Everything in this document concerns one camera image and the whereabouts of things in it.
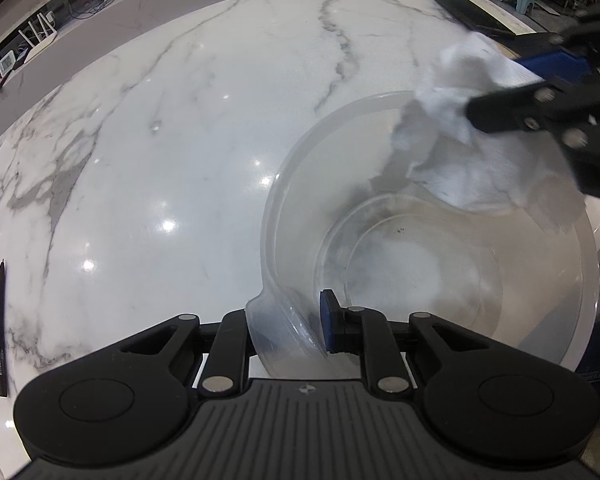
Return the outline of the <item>white wifi router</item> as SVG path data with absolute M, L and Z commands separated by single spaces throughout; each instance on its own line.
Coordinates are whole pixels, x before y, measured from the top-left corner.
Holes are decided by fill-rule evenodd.
M 28 46 L 23 59 L 23 63 L 27 64 L 55 41 L 58 31 L 53 21 L 50 21 L 45 14 L 38 12 L 35 18 L 27 20 L 26 26 L 19 29 L 18 34 Z

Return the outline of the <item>black remote control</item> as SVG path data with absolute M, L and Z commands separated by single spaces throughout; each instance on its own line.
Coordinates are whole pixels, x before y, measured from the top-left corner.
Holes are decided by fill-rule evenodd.
M 2 90 L 2 88 L 4 87 L 6 82 L 9 80 L 9 77 L 13 71 L 14 71 L 14 68 L 12 67 L 10 70 L 8 70 L 6 73 L 4 73 L 2 79 L 0 80 L 0 91 Z

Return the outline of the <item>black phone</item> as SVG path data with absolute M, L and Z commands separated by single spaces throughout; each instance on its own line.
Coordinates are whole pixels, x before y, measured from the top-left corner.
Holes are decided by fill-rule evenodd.
M 470 0 L 434 0 L 460 24 L 491 38 L 514 38 L 516 32 Z

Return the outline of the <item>white cloth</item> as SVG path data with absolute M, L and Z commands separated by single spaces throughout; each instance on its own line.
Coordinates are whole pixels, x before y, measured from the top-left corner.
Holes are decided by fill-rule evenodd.
M 478 32 L 445 48 L 402 107 L 392 152 L 370 186 L 398 192 L 417 184 L 460 210 L 521 208 L 544 231 L 569 230 L 585 200 L 550 135 L 517 128 L 486 134 L 465 116 L 470 99 L 538 79 Z

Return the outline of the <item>clear plastic bowl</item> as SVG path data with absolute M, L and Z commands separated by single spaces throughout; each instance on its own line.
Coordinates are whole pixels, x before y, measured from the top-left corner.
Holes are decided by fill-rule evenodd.
M 349 378 L 358 360 L 326 349 L 320 295 L 391 321 L 428 312 L 577 367 L 598 299 L 585 214 L 539 223 L 533 211 L 471 214 L 404 176 L 393 142 L 407 92 L 355 101 L 294 146 L 268 194 L 262 292 L 246 307 L 254 348 L 277 378 Z

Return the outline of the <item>white digital clock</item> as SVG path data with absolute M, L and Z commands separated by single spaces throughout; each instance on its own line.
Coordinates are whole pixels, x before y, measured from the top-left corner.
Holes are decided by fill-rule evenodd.
M 0 59 L 0 74 L 2 76 L 7 75 L 11 70 L 14 69 L 15 64 L 15 53 L 13 50 L 10 50 Z

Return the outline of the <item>black pen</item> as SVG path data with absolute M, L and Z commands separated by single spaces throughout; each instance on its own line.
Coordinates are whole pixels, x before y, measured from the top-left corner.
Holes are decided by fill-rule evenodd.
M 5 347 L 5 309 L 6 309 L 6 266 L 5 261 L 0 264 L 0 397 L 7 398 L 9 384 L 7 374 L 7 360 Z

